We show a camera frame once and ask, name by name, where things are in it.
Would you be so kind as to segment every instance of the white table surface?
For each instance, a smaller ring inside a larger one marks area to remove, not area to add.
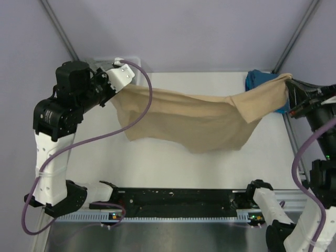
[[[188,94],[228,96],[244,92],[246,72],[152,73],[153,87]],[[75,141],[120,128],[108,102],[84,116]],[[290,169],[293,152],[282,115],[264,117],[240,151],[191,154],[156,139],[129,142],[121,133],[72,150],[67,178],[109,181],[120,187],[245,189],[255,179],[275,189],[296,189]]]

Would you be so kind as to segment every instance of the blue cloth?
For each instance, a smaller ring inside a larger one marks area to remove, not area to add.
[[[246,80],[245,80],[245,90],[251,90],[253,88],[258,87],[259,85],[277,78],[279,75],[276,75],[274,73],[266,73],[266,72],[260,72],[259,70],[253,70],[248,72]],[[285,114],[289,111],[289,100],[287,100],[287,103],[280,109],[276,110],[275,112]]]

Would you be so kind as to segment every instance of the beige cloth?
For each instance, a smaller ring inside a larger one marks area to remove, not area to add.
[[[239,150],[262,117],[285,105],[285,80],[289,78],[290,74],[282,74],[255,89],[228,97],[190,96],[154,88],[148,113],[125,131],[126,136],[130,141],[174,141],[193,153]],[[148,87],[135,85],[126,86],[113,97],[122,127],[139,117],[148,98]]]

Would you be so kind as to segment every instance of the white panel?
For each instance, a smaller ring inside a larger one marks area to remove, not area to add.
[[[154,87],[189,94],[227,96],[244,92],[246,72],[153,73]],[[75,142],[119,129],[113,105],[85,114]],[[73,149],[68,177],[106,180],[117,186],[245,189],[263,179],[293,189],[293,152],[282,115],[264,117],[240,151],[192,154],[180,144],[156,139],[129,142],[124,133]]]
[[[55,70],[69,56],[36,0],[2,1],[0,34],[0,244],[1,251],[26,252],[33,238],[20,215],[35,178],[33,110],[51,95]],[[32,230],[39,213],[28,211]]]
[[[308,0],[49,0],[80,58],[138,56],[154,72],[271,69]]]
[[[293,77],[316,85],[336,83],[336,1],[322,1],[312,21],[303,31],[281,72],[290,72]],[[305,118],[292,120],[299,145],[311,135]],[[315,159],[324,159],[317,142],[304,154],[304,162],[311,168]]]

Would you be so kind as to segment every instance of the black mount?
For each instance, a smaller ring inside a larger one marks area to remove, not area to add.
[[[336,95],[336,85],[316,86],[298,80],[288,80],[290,116],[306,117],[312,132],[336,117],[336,103],[323,102]],[[318,143],[327,160],[336,160],[336,127],[318,138]]]
[[[310,188],[326,209],[336,206],[336,161],[312,162]]]
[[[270,252],[286,252],[284,241],[293,232],[295,224],[285,224],[273,220],[266,230],[266,244]]]
[[[232,190],[113,186],[109,202],[122,205],[129,218],[219,218],[237,217],[230,201],[233,197]],[[118,209],[95,204],[89,208]]]
[[[73,213],[79,210],[84,204],[88,195],[87,188],[76,185],[71,180],[66,180],[67,185],[67,197],[57,203],[55,206],[47,204],[45,206],[45,213],[53,218],[60,217],[62,215]],[[25,202],[27,201],[28,194],[25,195]],[[40,207],[42,204],[35,200],[33,196],[29,202],[32,207]]]

